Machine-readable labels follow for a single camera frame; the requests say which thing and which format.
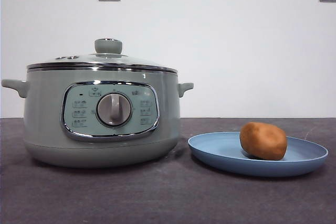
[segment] gray table surface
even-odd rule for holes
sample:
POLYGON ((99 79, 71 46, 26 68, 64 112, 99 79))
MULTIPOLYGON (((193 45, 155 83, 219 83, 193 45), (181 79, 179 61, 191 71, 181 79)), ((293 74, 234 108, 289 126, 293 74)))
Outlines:
POLYGON ((119 168, 73 169, 32 159, 23 120, 1 119, 2 224, 336 223, 336 119, 182 119, 166 156, 119 168), (222 172, 191 155, 196 134, 273 123, 329 150, 325 164, 297 177, 222 172))

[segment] glass lid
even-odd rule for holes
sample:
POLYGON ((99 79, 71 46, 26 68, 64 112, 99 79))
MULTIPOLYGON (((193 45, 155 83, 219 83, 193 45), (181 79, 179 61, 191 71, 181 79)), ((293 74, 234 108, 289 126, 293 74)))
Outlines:
POLYGON ((28 65, 27 69, 35 69, 35 71, 45 68, 48 70, 75 70, 80 67, 98 67, 107 70, 108 68, 126 68, 177 73, 177 70, 166 68, 153 61, 122 55, 122 42, 117 39, 97 39, 94 43, 96 50, 94 54, 57 57, 46 62, 28 65))

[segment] brown potato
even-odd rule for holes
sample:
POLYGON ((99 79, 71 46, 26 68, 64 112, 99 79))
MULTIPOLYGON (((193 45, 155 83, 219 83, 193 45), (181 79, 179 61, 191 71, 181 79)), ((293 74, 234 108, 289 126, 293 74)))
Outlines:
POLYGON ((266 160, 280 160, 287 149, 286 133, 268 123, 249 122, 240 131, 240 144, 249 154, 266 160))

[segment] pot handle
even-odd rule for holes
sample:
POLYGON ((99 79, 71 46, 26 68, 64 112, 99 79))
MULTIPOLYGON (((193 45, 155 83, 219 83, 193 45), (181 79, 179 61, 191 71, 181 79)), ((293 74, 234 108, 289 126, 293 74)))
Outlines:
POLYGON ((183 94, 185 91, 189 90, 189 89, 193 89, 194 88, 194 84, 192 82, 187 82, 187 83, 179 83, 177 85, 177 88, 178 88, 178 97, 183 97, 183 94))
POLYGON ((1 85, 4 88, 10 88, 16 90, 19 93, 19 96, 22 98, 27 97, 29 89, 27 81, 4 79, 1 81, 1 85))

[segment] plate rim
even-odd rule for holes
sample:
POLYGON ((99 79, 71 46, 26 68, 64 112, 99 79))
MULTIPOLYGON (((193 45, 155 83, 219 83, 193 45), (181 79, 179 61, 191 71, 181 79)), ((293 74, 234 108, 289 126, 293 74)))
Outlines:
POLYGON ((282 161, 282 160, 264 160, 264 159, 245 159, 245 158, 241 158, 241 157, 229 157, 229 156, 224 156, 224 155, 218 155, 218 154, 214 154, 214 153, 210 153, 210 152, 205 152, 205 151, 202 151, 198 148, 196 148, 195 146, 193 146, 190 142, 193 138, 197 137, 197 136, 201 136, 201 135, 209 135, 209 134, 223 134, 223 133, 239 133, 240 134, 240 131, 223 131, 223 132, 208 132, 208 133, 202 133, 202 134, 198 134, 198 135, 195 135, 195 136, 192 136, 188 139, 188 145, 190 148, 193 148, 199 152, 202 152, 202 153, 205 153, 207 155, 214 155, 214 156, 217 156, 217 157, 224 157, 224 158, 231 158, 231 159, 236 159, 236 160, 242 160, 242 161, 248 161, 248 162, 267 162, 267 163, 298 163, 298 162, 308 162, 308 161, 316 161, 316 160, 319 160, 319 159, 324 159, 328 156, 328 150, 327 148, 323 147, 322 145, 320 144, 317 144, 317 143, 314 143, 314 142, 311 142, 311 141, 308 141, 308 140, 304 140, 304 139, 300 139, 300 138, 297 138, 297 137, 292 137, 292 136, 286 136, 286 137, 289 137, 289 138, 292 138, 292 139, 295 139, 295 140, 300 140, 300 141, 304 141, 304 142, 308 142, 308 143, 311 143, 311 144, 314 144, 314 145, 317 145, 319 147, 321 147, 322 149, 325 150, 325 154, 320 156, 320 157, 316 157, 316 158, 310 158, 310 159, 304 159, 304 160, 297 160, 297 161, 282 161))

